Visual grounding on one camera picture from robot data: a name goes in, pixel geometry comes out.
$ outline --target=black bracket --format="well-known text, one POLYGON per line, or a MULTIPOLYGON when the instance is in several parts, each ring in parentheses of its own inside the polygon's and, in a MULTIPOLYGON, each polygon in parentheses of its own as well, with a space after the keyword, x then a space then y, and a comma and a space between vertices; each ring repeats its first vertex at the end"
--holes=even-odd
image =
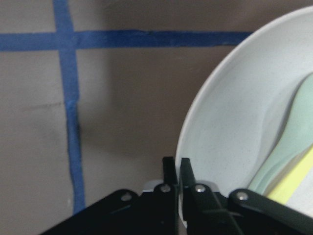
POLYGON ((197 183, 187 158, 178 184, 173 157, 153 190, 118 190, 42 235, 177 235, 179 188, 188 235, 313 235, 312 218, 264 196, 237 189, 226 198, 197 183))

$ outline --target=metal screw head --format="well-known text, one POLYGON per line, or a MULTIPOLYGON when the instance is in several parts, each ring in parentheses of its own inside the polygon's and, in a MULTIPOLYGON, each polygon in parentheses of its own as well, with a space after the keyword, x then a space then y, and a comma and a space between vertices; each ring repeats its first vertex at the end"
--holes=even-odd
POLYGON ((196 185, 195 186, 195 190, 197 192, 204 192, 205 191, 205 187, 203 185, 196 185))
POLYGON ((127 193, 125 193, 123 196, 121 196, 121 200, 122 200, 123 202, 130 201, 132 198, 133 198, 133 197, 132 197, 132 195, 131 195, 129 192, 127 192, 127 193))
POLYGON ((246 194, 245 192, 238 192, 236 193, 236 196, 240 201, 246 201, 249 198, 248 194, 246 194))
POLYGON ((161 192, 170 192, 171 187, 169 185, 161 185, 160 190, 161 192))

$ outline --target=blue painter's tape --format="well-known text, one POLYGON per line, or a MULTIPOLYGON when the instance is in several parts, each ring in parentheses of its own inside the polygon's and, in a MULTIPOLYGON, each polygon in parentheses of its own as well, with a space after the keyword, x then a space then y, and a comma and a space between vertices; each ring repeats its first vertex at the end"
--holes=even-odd
POLYGON ((111 30, 74 32, 67 0, 53 0, 55 33, 0 34, 0 51, 58 50, 67 114, 67 143, 74 213, 85 208, 77 116, 79 84, 76 49, 111 47, 213 47, 237 45, 250 32, 111 30))
POLYGON ((67 114, 67 147, 70 175, 73 184, 73 213, 85 208, 84 179, 81 161, 81 146, 77 116, 79 99, 78 72, 73 25, 67 0, 53 1, 56 41, 59 50, 63 93, 67 114))
POLYGON ((0 51, 56 50, 55 33, 0 34, 0 51))
POLYGON ((251 32, 83 31, 75 32, 77 49, 108 47, 213 47, 237 45, 251 32))
POLYGON ((0 34, 0 51, 236 46, 250 34, 251 32, 140 30, 83 32, 71 32, 70 30, 65 33, 0 34))
POLYGON ((85 208, 84 179, 81 164, 81 149, 76 101, 65 102, 67 114, 67 144, 69 154, 69 169, 73 182, 74 213, 85 208))
POLYGON ((64 100, 78 101, 78 74, 75 50, 59 50, 64 100))

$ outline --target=light green spoon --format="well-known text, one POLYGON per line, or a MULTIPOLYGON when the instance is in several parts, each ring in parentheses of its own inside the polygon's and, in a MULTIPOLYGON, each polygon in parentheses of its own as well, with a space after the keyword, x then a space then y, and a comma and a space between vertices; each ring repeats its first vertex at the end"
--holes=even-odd
POLYGON ((282 137, 248 188, 264 194, 268 185, 284 167, 312 143, 313 73, 305 78, 297 91, 282 137))

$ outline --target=yellow object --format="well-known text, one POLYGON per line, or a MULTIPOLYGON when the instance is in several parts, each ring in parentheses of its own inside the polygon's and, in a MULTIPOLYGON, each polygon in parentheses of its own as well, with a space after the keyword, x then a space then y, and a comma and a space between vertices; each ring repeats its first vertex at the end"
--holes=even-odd
POLYGON ((267 197, 281 204, 287 203, 313 166, 313 145, 301 160, 278 182, 267 197))

